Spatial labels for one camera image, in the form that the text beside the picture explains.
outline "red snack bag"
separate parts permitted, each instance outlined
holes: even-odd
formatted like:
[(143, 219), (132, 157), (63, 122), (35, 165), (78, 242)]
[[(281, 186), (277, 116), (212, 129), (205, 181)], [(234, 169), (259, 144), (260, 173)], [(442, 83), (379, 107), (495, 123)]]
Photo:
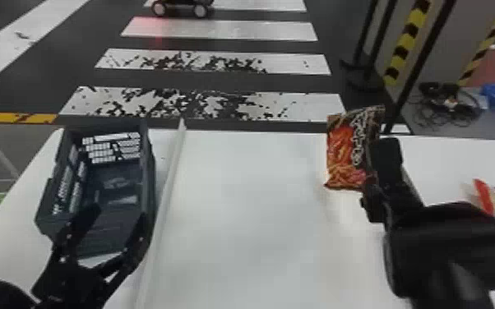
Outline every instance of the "red snack bag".
[(328, 116), (325, 187), (360, 191), (367, 177), (366, 149), (378, 138), (383, 106)]

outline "black floor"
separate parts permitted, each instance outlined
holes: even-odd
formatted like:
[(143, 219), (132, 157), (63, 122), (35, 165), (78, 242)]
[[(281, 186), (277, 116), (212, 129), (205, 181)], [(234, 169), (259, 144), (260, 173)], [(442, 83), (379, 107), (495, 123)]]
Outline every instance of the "black floor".
[[(0, 9), (0, 27), (38, 4), (24, 1), (23, 6)], [(223, 91), (298, 91), (339, 93), (347, 110), (376, 104), (390, 104), (384, 92), (365, 94), (346, 84), (340, 56), (353, 51), (369, 0), (305, 0), (308, 14), (299, 12), (236, 12), (217, 11), (211, 18), (235, 20), (310, 20), (319, 44), (305, 42), (242, 41), (208, 39), (150, 40), (122, 38), (120, 33), (133, 16), (150, 16), (142, 6), (144, 0), (90, 0), (27, 52), (0, 73), (0, 112), (58, 113), (80, 85), (211, 89)], [(174, 71), (137, 71), (94, 69), (108, 48), (198, 49), (242, 52), (324, 53), (332, 77), (324, 76), (261, 76), (220, 73), (218, 78)], [(76, 122), (76, 118), (60, 117), (58, 123)], [(295, 123), (241, 124), (221, 119), (220, 122), (196, 120), (192, 123), (207, 128), (251, 127), (258, 131), (296, 127)], [(322, 124), (304, 124), (309, 131), (323, 131)]]

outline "toy car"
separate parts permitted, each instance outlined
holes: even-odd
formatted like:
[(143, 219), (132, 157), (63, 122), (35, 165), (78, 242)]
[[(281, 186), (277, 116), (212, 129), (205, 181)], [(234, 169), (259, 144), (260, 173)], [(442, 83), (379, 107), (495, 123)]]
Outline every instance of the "toy car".
[(207, 16), (209, 7), (215, 0), (156, 0), (151, 5), (151, 10), (157, 17), (163, 17), (169, 6), (193, 6), (192, 11), (197, 18)]

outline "zebra crossing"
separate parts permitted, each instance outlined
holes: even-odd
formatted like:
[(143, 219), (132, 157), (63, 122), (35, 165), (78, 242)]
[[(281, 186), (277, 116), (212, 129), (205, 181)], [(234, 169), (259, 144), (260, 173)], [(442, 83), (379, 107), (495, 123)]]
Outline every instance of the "zebra crossing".
[[(303, 0), (215, 0), (213, 7), (215, 12), (242, 12), (243, 19), (234, 20), (232, 13), (228, 20), (133, 16), (117, 46), (108, 46), (93, 67), (102, 78), (94, 85), (80, 85), (58, 114), (234, 119), (264, 126), (265, 122), (325, 122), (327, 115), (344, 112), (335, 91), (312, 87), (331, 83), (331, 71), (307, 16), (300, 21), (268, 18), (284, 12), (306, 15)], [(264, 21), (247, 20), (245, 16), (253, 12), (268, 15)], [(202, 44), (181, 48), (182, 42), (193, 39)], [(121, 41), (131, 40), (142, 48), (122, 46)], [(212, 42), (227, 48), (204, 48)], [(288, 49), (266, 51), (266, 44), (275, 42), (284, 42)], [(307, 53), (307, 44), (314, 45), (316, 52)], [(261, 81), (249, 83), (256, 78)], [(208, 80), (212, 87), (204, 88)], [(284, 83), (274, 81), (293, 85), (284, 88)]]

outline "yellow black striped pole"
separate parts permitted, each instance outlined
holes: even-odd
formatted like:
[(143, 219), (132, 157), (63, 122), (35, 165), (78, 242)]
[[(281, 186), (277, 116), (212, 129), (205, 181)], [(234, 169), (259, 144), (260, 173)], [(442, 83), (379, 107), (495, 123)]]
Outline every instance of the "yellow black striped pole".
[(409, 53), (416, 44), (416, 38), (419, 35), (420, 29), (426, 23), (431, 6), (432, 0), (417, 0), (414, 3), (413, 9), (409, 14), (409, 19), (393, 52), (390, 66), (386, 69), (386, 74), (384, 75), (386, 85), (395, 85), (397, 83), (399, 75), (405, 68)]
[(479, 64), (483, 60), (483, 57), (485, 57), (485, 54), (488, 52), (489, 48), (494, 43), (495, 43), (495, 23), (493, 24), (491, 31), (489, 31), (488, 37), (479, 45), (478, 52), (476, 52), (476, 54), (472, 58), (472, 61), (466, 67), (465, 72), (460, 77), (459, 79), (460, 86), (465, 86), (468, 83), (470, 77), (472, 77), (472, 74), (474, 74), (476, 68), (479, 67)]

